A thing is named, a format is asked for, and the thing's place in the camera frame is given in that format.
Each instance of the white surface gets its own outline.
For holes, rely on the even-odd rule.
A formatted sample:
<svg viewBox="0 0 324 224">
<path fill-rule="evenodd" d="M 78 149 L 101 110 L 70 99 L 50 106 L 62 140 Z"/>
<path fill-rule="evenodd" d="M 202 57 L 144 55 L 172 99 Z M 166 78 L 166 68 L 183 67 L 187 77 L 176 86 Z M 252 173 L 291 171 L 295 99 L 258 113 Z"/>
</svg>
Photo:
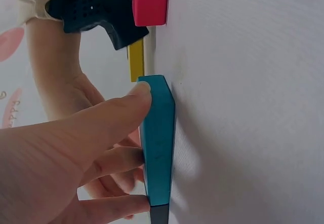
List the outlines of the white surface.
<svg viewBox="0 0 324 224">
<path fill-rule="evenodd" d="M 171 224 L 324 222 L 323 24 L 324 0 L 170 0 L 146 66 L 177 101 Z M 82 43 L 99 90 L 125 94 L 126 53 L 100 29 Z M 1 86 L 22 84 L 25 52 L 1 63 Z M 27 74 L 16 125 L 42 120 Z"/>
</svg>

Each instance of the yellow block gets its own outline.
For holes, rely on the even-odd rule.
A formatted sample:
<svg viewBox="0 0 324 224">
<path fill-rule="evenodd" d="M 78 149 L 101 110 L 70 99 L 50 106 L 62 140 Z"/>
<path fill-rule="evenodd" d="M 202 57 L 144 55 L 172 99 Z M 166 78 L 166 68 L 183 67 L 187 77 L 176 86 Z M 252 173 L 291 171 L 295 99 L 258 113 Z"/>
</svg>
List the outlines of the yellow block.
<svg viewBox="0 0 324 224">
<path fill-rule="evenodd" d="M 130 63 L 131 82 L 136 82 L 139 76 L 144 76 L 143 39 L 127 47 L 127 57 Z"/>
</svg>

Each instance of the blue block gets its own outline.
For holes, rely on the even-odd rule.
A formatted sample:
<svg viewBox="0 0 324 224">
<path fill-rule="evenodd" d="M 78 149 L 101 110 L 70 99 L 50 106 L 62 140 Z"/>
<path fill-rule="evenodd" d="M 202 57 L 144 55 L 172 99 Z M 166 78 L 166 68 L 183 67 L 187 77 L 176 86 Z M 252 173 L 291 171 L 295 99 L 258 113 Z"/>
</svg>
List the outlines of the blue block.
<svg viewBox="0 0 324 224">
<path fill-rule="evenodd" d="M 145 188 L 151 206 L 170 202 L 175 102 L 161 75 L 139 77 L 151 86 L 151 109 L 140 126 Z"/>
</svg>

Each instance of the hand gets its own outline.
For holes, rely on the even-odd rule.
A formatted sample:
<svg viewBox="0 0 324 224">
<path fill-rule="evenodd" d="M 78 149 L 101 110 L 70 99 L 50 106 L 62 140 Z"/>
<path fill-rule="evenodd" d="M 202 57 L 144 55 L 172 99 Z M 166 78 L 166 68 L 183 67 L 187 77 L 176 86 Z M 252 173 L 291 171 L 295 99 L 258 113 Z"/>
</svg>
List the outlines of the hand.
<svg viewBox="0 0 324 224">
<path fill-rule="evenodd" d="M 151 95 L 139 83 L 123 98 L 66 119 L 0 131 L 0 222 L 106 224 L 149 210 L 145 196 L 79 201 L 76 190 L 142 165 L 138 147 L 117 147 L 143 121 Z"/>
<path fill-rule="evenodd" d="M 81 34 L 65 34 L 62 23 L 51 20 L 32 19 L 26 28 L 33 75 L 50 121 L 104 101 L 80 68 Z M 134 139 L 138 141 L 138 137 L 126 137 L 120 145 L 138 147 Z M 133 190 L 136 180 L 143 181 L 141 168 L 100 177 L 85 189 L 93 198 L 123 196 Z"/>
</svg>

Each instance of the pink block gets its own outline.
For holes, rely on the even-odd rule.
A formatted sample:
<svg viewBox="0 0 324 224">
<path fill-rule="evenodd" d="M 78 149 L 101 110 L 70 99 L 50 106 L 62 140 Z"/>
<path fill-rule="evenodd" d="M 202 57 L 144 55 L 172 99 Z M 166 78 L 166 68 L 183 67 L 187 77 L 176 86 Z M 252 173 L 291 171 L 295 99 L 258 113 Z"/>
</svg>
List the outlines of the pink block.
<svg viewBox="0 0 324 224">
<path fill-rule="evenodd" d="M 133 0 L 136 26 L 164 25 L 167 21 L 168 0 Z"/>
</svg>

